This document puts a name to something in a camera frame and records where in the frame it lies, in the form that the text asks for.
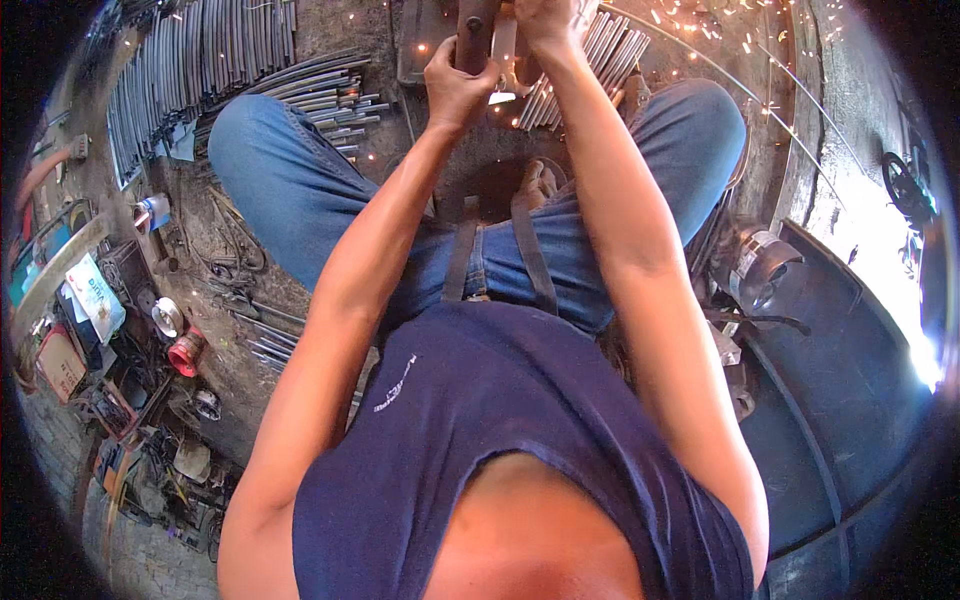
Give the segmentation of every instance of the dirt floor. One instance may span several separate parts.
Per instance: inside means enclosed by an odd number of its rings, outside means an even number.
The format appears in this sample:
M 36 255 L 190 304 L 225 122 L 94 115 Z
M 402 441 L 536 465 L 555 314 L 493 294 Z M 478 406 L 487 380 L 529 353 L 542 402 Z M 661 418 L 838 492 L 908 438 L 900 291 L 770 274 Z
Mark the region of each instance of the dirt floor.
M 358 47 L 370 55 L 372 62 L 364 76 L 364 93 L 380 92 L 382 97 L 406 100 L 414 133 L 422 131 L 426 123 L 427 107 L 422 88 L 402 88 L 396 84 L 393 50 L 389 40 L 399 31 L 403 7 L 412 2 L 393 0 L 385 6 L 382 0 L 328 0 L 298 2 L 296 45 L 299 60 L 345 47 Z M 795 20 L 806 0 L 794 7 Z M 798 163 L 790 150 L 788 134 L 763 113 L 760 104 L 779 107 L 781 114 L 792 112 L 794 95 L 792 83 L 777 76 L 768 59 L 754 51 L 747 54 L 741 42 L 747 35 L 757 41 L 766 40 L 766 46 L 784 62 L 796 59 L 797 49 L 812 54 L 817 49 L 816 35 L 798 39 L 796 46 L 789 36 L 781 36 L 791 28 L 790 11 L 747 8 L 746 3 L 718 2 L 717 6 L 690 2 L 661 2 L 660 0 L 621 0 L 617 7 L 641 15 L 657 18 L 674 25 L 674 33 L 693 48 L 693 53 L 682 46 L 654 36 L 653 42 L 640 61 L 642 72 L 653 91 L 673 82 L 705 77 L 723 85 L 740 105 L 751 131 L 751 147 L 747 171 L 734 194 L 736 210 L 752 214 L 770 223 L 775 212 L 782 212 L 784 203 L 788 214 L 804 211 L 811 196 L 812 169 Z M 684 26 L 699 24 L 694 12 L 707 10 L 713 21 L 710 28 L 716 36 L 707 36 L 700 29 Z M 395 31 L 390 31 L 390 14 L 394 16 Z M 131 46 L 122 43 L 130 41 Z M 88 78 L 95 84 L 64 77 L 64 90 L 59 104 L 70 104 L 72 116 L 62 135 L 86 131 L 94 139 L 91 157 L 76 167 L 68 176 L 63 190 L 73 197 L 94 200 L 101 212 L 114 216 L 114 230 L 118 239 L 132 239 L 130 204 L 158 192 L 171 198 L 174 222 L 163 229 L 165 250 L 181 264 L 179 272 L 157 277 L 161 295 L 172 298 L 187 317 L 204 334 L 209 348 L 204 352 L 199 370 L 206 385 L 223 400 L 223 418 L 212 422 L 202 420 L 202 433 L 237 463 L 244 465 L 249 458 L 257 425 L 276 384 L 276 373 L 253 358 L 244 340 L 252 337 L 248 326 L 238 323 L 224 309 L 220 299 L 204 284 L 203 267 L 184 244 L 189 239 L 197 252 L 203 255 L 223 254 L 228 251 L 225 228 L 214 209 L 211 189 L 223 193 L 208 163 L 170 160 L 165 157 L 152 161 L 146 180 L 135 181 L 126 192 L 117 190 L 106 143 L 106 102 L 118 69 L 129 59 L 137 37 L 125 32 L 117 41 L 112 61 L 97 77 Z M 761 102 L 751 100 L 746 93 L 721 76 L 705 58 L 714 60 L 740 82 L 753 90 Z M 804 80 L 819 81 L 817 60 L 801 60 L 800 73 Z M 48 114 L 56 113 L 50 103 Z M 811 116 L 811 109 L 798 110 L 798 132 L 819 146 L 822 135 L 819 119 Z M 382 121 L 368 127 L 369 134 L 360 141 L 361 152 L 357 167 L 377 183 L 382 183 L 389 171 L 399 162 L 411 144 L 406 122 L 399 103 L 382 115 Z M 507 213 L 511 191 L 516 187 L 522 164 L 531 156 L 550 156 L 566 170 L 569 160 L 562 141 L 562 128 L 556 132 L 534 130 L 521 132 L 510 127 L 498 127 L 491 118 L 475 128 L 453 153 L 436 189 L 437 213 L 441 219 L 451 220 L 457 214 L 460 199 L 469 194 L 482 196 L 485 216 L 496 220 Z M 784 174 L 787 173 L 784 185 Z M 489 181 L 498 185 L 489 185 Z M 62 197 L 49 198 L 49 205 L 57 205 Z M 256 275 L 253 291 L 256 300 L 295 315 L 305 314 L 309 293 L 277 265 L 271 264 Z M 267 323 L 291 329 L 288 323 L 271 316 Z

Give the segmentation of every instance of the suspender strap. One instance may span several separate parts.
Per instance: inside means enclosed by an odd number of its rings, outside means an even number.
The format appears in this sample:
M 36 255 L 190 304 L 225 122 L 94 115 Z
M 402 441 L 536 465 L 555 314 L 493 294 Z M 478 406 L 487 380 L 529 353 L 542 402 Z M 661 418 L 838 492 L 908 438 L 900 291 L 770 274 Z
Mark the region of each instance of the suspender strap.
M 537 295 L 537 308 L 551 315 L 557 314 L 557 290 L 546 269 L 543 252 L 540 251 L 540 242 L 534 231 L 533 221 L 530 220 L 530 209 L 522 194 L 516 194 L 510 203 L 510 215 L 514 221 L 514 235 L 516 246 L 523 257 L 523 266 L 534 285 Z
M 473 239 L 477 232 L 476 197 L 464 198 L 464 214 L 460 226 L 453 237 L 453 252 L 446 265 L 444 290 L 441 292 L 441 301 L 459 302 L 464 299 L 464 288 L 467 285 L 467 267 L 470 254 L 473 252 Z

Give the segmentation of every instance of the navy blue tank top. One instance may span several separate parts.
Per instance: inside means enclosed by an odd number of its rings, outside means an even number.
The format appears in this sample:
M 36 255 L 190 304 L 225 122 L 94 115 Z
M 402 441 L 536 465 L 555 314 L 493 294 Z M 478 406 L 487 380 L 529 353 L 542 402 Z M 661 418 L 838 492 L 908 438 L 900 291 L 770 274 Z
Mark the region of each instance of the navy blue tank top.
M 347 436 L 303 477 L 300 597 L 420 598 L 470 475 L 509 451 L 593 498 L 633 548 L 647 598 L 751 596 L 736 521 L 589 338 L 534 308 L 455 302 L 390 336 Z

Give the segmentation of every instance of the hand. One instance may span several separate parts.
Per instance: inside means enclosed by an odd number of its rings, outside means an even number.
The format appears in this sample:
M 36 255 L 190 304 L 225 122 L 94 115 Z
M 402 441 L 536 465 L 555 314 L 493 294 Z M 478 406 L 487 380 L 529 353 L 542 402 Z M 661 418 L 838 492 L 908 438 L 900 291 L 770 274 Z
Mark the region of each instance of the hand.
M 423 79 L 430 104 L 427 127 L 460 137 L 483 112 L 499 72 L 492 60 L 487 61 L 487 67 L 479 75 L 453 68 L 456 41 L 457 37 L 451 36 L 440 44 L 423 69 Z
M 516 23 L 538 58 L 580 50 L 600 0 L 516 0 Z

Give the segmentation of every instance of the grinder handle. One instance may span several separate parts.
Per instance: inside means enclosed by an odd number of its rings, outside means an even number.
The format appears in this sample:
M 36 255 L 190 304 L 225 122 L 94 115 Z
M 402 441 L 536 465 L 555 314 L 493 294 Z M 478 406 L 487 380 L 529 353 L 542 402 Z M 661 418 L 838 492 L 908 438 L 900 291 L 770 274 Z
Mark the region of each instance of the grinder handle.
M 487 66 L 493 39 L 493 18 L 500 0 L 460 0 L 454 68 L 479 75 Z

